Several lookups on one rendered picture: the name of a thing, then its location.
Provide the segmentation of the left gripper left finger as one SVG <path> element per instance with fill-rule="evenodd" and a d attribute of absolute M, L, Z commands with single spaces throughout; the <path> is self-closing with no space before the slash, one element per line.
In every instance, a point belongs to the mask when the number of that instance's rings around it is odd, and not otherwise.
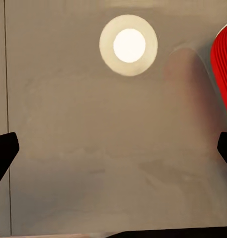
<path fill-rule="evenodd" d="M 0 135 L 0 181 L 19 152 L 15 132 Z"/>

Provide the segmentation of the radio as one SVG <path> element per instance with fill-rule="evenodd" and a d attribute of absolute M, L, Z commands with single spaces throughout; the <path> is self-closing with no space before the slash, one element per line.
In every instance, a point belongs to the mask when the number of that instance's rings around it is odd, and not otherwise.
<path fill-rule="evenodd" d="M 227 109 L 227 25 L 218 33 L 211 47 L 213 74 Z"/>

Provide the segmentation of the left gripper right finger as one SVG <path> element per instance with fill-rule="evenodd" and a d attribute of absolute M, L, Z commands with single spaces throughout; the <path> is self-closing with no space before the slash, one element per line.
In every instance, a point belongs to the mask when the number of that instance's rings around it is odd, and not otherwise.
<path fill-rule="evenodd" d="M 221 135 L 218 140 L 217 149 L 225 162 L 227 163 L 227 132 L 221 132 Z"/>

